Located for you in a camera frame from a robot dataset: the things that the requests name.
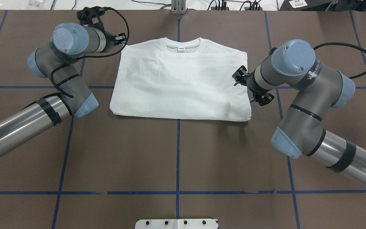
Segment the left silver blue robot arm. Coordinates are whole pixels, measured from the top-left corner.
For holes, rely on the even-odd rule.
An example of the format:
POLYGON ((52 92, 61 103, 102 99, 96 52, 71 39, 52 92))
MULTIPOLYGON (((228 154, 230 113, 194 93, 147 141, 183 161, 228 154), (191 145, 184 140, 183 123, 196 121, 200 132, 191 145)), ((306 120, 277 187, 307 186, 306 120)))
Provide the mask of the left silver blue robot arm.
POLYGON ((74 64, 88 58, 88 54, 96 53, 97 58, 104 58, 104 53, 113 47, 126 47, 129 36, 129 28, 126 33, 112 35, 101 23, 56 26, 51 40, 35 49, 27 59, 29 69, 51 83, 39 88, 56 91, 0 121, 0 158, 68 117, 81 118, 97 109, 96 97, 74 64))

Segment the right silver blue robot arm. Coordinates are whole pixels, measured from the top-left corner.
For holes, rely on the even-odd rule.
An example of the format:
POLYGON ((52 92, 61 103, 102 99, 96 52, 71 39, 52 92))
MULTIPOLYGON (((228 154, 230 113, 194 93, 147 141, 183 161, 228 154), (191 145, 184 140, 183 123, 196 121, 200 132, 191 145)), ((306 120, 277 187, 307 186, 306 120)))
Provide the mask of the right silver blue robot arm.
POLYGON ((240 66, 232 78, 253 93, 252 102, 269 104, 270 91, 282 84, 298 90, 270 140, 290 158, 302 155, 317 160, 366 186, 366 150, 321 127, 330 108, 346 105, 354 96, 353 80, 316 58, 315 47, 300 39, 290 40, 269 55, 253 71, 240 66))

